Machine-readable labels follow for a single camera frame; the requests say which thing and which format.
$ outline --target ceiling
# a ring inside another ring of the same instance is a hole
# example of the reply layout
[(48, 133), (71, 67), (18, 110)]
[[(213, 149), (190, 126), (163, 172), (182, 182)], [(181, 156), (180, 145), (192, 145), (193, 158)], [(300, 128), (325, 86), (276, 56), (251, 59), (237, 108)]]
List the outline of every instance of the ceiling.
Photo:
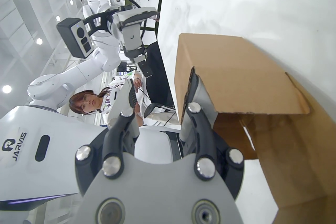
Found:
[[(81, 0), (0, 0), (0, 118), (27, 104), (27, 87), (35, 78), (65, 69), (71, 55), (57, 20), (81, 17), (81, 7)], [(12, 91), (3, 93), (4, 85)]]

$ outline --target white table surface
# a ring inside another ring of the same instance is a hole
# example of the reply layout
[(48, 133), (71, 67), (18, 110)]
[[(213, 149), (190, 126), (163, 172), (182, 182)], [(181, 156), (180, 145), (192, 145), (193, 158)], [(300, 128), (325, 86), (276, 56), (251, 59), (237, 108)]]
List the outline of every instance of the white table surface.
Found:
[[(179, 34), (235, 35), (268, 52), (336, 119), (335, 19), (336, 0), (163, 0), (158, 42), (175, 104)], [(258, 161), (246, 164), (237, 205), (244, 223), (276, 214)]]

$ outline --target brown hair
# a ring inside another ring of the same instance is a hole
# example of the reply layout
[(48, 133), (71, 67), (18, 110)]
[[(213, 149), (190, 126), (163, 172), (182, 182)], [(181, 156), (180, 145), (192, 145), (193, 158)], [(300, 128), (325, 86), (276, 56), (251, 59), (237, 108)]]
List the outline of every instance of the brown hair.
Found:
[(109, 89), (110, 87), (103, 88), (102, 91), (98, 95), (95, 94), (93, 90), (84, 90), (84, 91), (78, 92), (71, 96), (69, 100), (69, 107), (74, 113), (85, 114), (85, 115), (92, 114), (95, 112), (94, 110), (90, 112), (84, 112), (83, 109), (77, 104), (83, 101), (83, 98), (85, 95), (94, 95), (94, 96), (97, 96), (98, 98), (102, 98), (104, 97), (106, 93), (108, 93)]

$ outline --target white t-shirt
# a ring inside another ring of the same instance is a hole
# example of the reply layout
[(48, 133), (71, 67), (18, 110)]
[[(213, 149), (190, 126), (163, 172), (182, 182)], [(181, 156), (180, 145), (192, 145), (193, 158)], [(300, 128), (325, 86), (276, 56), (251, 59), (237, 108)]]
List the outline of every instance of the white t-shirt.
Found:
[[(126, 80), (128, 79), (134, 80), (134, 74), (135, 74), (135, 71), (132, 71), (132, 72), (127, 73), (126, 75), (117, 76), (107, 87), (110, 87), (110, 88), (118, 87), (119, 89), (121, 89)], [(141, 76), (141, 82), (142, 82), (142, 86), (138, 89), (138, 92), (136, 93), (136, 96), (137, 96), (136, 99), (140, 106), (139, 116), (143, 118), (144, 112), (146, 111), (147, 107), (151, 104), (151, 101), (149, 99), (147, 89), (146, 89), (146, 78), (143, 75)], [(112, 106), (110, 105), (110, 93), (107, 93), (105, 94), (103, 98), (103, 103), (101, 106), (102, 117), (105, 123), (107, 123), (108, 113), (110, 112), (111, 108)], [(153, 110), (153, 113), (159, 113), (163, 111), (165, 110), (162, 108), (156, 107)]]

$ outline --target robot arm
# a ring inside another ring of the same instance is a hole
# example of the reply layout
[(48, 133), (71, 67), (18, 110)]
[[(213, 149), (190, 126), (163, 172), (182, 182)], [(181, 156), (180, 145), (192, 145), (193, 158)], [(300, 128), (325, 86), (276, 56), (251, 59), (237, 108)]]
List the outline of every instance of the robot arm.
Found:
[(57, 75), (38, 77), (28, 86), (28, 95), (33, 99), (30, 105), (48, 107), (56, 110), (66, 104), (71, 93), (78, 87), (100, 75), (103, 71), (112, 71), (120, 64), (119, 56), (106, 57), (97, 48), (93, 58)]
[[(119, 45), (146, 77), (151, 76), (140, 38), (140, 24), (156, 15), (157, 11), (155, 8), (131, 9), (118, 2), (120, 0), (88, 0), (90, 8), (84, 21), (67, 18), (58, 23), (57, 29), (71, 54), (87, 58), (92, 53), (92, 58), (63, 73), (35, 79), (28, 87), (28, 95), (33, 99), (30, 105), (53, 110), (63, 106), (75, 89), (103, 71), (109, 72), (118, 67)], [(96, 42), (97, 49), (92, 48), (91, 40)]]

